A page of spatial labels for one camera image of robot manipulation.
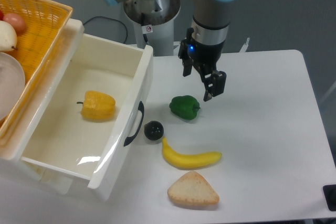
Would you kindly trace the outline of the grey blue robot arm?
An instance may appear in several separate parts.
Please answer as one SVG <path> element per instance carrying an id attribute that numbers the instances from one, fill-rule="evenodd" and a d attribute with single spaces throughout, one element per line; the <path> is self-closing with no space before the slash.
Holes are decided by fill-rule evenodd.
<path id="1" fill-rule="evenodd" d="M 219 71 L 219 60 L 230 25 L 230 10 L 235 0 L 192 0 L 192 22 L 181 40 L 178 56 L 183 76 L 196 70 L 205 87 L 204 101 L 223 93 L 226 73 Z M 157 56 L 173 52 L 173 23 L 180 0 L 108 0 L 122 4 L 127 18 L 133 22 L 137 46 L 150 45 Z"/>

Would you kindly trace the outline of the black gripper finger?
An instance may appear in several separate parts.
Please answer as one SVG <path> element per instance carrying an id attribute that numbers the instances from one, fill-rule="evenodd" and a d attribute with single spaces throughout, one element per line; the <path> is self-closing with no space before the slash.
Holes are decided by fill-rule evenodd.
<path id="1" fill-rule="evenodd" d="M 183 76 L 186 77 L 191 74 L 193 68 L 193 60 L 191 58 L 182 59 Z"/>
<path id="2" fill-rule="evenodd" d="M 227 74 L 225 72 L 217 70 L 214 70 L 211 74 L 201 78 L 205 87 L 205 94 L 203 97 L 204 102 L 207 102 L 224 92 L 226 78 Z"/>

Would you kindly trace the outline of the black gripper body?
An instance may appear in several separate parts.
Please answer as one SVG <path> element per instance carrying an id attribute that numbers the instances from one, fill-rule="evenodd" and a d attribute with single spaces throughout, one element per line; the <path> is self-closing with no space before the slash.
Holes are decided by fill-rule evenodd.
<path id="1" fill-rule="evenodd" d="M 222 42 L 217 45 L 202 44 L 192 37 L 194 32 L 195 30 L 192 27 L 187 29 L 186 38 L 180 43 L 178 57 L 181 60 L 191 58 L 193 60 L 193 67 L 202 78 L 217 70 L 216 63 L 220 58 L 224 43 Z"/>

